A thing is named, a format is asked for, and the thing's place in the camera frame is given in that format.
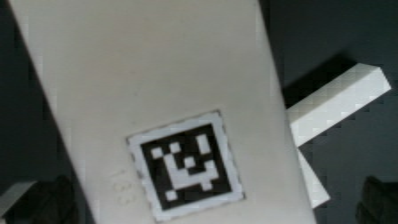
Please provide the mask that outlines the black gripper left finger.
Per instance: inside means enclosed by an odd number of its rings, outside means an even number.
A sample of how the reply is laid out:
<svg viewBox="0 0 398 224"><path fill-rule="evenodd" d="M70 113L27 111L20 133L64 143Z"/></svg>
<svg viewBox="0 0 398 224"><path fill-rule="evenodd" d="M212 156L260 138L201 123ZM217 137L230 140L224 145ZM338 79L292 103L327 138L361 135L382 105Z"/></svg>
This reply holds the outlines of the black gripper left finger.
<svg viewBox="0 0 398 224"><path fill-rule="evenodd" d="M75 187L66 176L24 181L0 194L0 224L80 224Z"/></svg>

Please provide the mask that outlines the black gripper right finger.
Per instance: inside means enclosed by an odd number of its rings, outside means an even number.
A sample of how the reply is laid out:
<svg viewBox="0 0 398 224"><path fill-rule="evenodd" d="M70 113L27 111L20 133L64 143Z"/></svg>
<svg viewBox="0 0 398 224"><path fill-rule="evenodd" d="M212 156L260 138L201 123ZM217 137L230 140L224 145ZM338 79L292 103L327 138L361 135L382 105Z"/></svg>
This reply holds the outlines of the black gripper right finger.
<svg viewBox="0 0 398 224"><path fill-rule="evenodd" d="M366 177L356 210L358 224L398 224L398 182Z"/></svg>

